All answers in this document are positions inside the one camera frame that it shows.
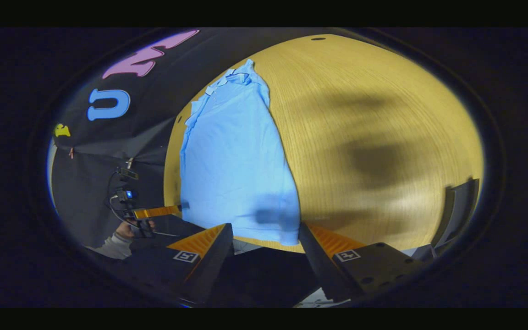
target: wooden surface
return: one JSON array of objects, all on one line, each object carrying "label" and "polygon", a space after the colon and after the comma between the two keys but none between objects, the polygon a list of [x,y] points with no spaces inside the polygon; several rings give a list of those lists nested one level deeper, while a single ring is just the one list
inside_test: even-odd
[{"label": "wooden surface", "polygon": [[[302,221],[364,244],[418,247],[436,232],[445,187],[482,178],[482,147],[468,113],[410,60],[335,35],[289,40],[249,58],[270,87],[270,114]],[[165,205],[180,201],[179,152],[190,114],[189,100],[168,144]],[[238,239],[303,252],[300,245]]]}]

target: person's hand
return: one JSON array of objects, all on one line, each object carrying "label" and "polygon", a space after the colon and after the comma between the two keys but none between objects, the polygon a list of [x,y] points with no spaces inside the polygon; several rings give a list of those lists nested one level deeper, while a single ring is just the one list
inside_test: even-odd
[{"label": "person's hand", "polygon": [[[152,230],[154,230],[155,223],[152,220],[148,221],[148,223],[150,225],[150,228],[152,228]],[[132,228],[130,227],[130,224],[126,223],[126,222],[123,222],[123,221],[121,222],[119,227],[117,227],[115,232],[117,232],[117,234],[119,234],[119,236],[122,236],[123,238],[127,238],[129,240],[134,238],[134,232],[132,231]]]}]

